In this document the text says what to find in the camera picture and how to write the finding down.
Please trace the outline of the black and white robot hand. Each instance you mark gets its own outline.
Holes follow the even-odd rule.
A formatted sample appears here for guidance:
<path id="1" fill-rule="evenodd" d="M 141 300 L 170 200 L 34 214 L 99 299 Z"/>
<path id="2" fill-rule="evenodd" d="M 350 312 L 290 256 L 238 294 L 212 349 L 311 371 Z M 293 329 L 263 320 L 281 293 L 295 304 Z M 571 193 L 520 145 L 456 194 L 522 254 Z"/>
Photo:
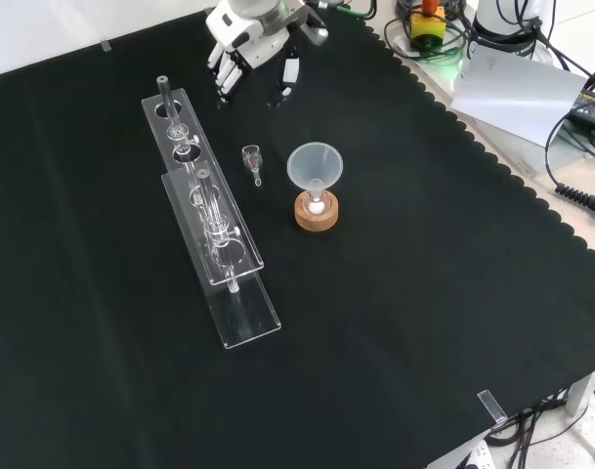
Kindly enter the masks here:
<path id="1" fill-rule="evenodd" d="M 207 59 L 221 102 L 228 102 L 243 78 L 281 56 L 282 71 L 269 107 L 287 100 L 296 86 L 300 59 L 291 32 L 299 22 L 295 1 L 220 1 L 206 18 L 215 39 Z"/>

